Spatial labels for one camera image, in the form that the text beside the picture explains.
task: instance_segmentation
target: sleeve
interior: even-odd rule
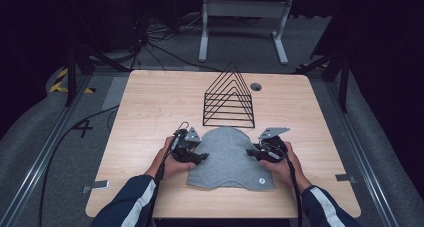
[[[311,226],[360,226],[344,211],[331,195],[317,186],[311,186],[302,193],[303,212]]]
[[[144,226],[155,188],[155,181],[149,175],[132,177],[90,226]]]

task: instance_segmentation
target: black and yellow tape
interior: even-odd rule
[[[57,76],[56,80],[53,83],[53,86],[50,88],[50,92],[63,92],[68,93],[68,88],[61,87],[60,84],[62,83],[65,76],[68,74],[68,68],[63,67],[62,71],[60,71],[59,75]],[[86,94],[94,94],[96,93],[96,88],[87,88],[84,93]]]

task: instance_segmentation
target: triangular wire rack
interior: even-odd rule
[[[234,63],[206,90],[203,125],[255,128],[252,95]]]

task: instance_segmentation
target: wooden table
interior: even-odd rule
[[[215,72],[133,71],[109,138],[96,181],[109,180],[109,188],[93,190],[86,212],[95,216],[125,182],[143,174],[164,140],[187,121],[199,135],[215,127],[202,126],[203,99],[219,75]],[[333,139],[309,80],[300,75],[247,74],[243,78],[262,85],[251,91],[255,129],[240,128],[253,143],[266,127],[290,127],[281,135],[299,156],[305,175],[329,191],[354,217],[360,208],[345,174]],[[296,200],[291,188],[274,179],[276,189],[241,188],[204,190],[186,185],[188,173],[162,181],[155,218],[295,218]]]

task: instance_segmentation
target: gray cloth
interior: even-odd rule
[[[238,129],[220,127],[208,131],[195,153],[209,153],[209,156],[189,171],[187,184],[207,189],[274,189],[272,173],[248,156],[246,149],[256,148],[250,138]]]

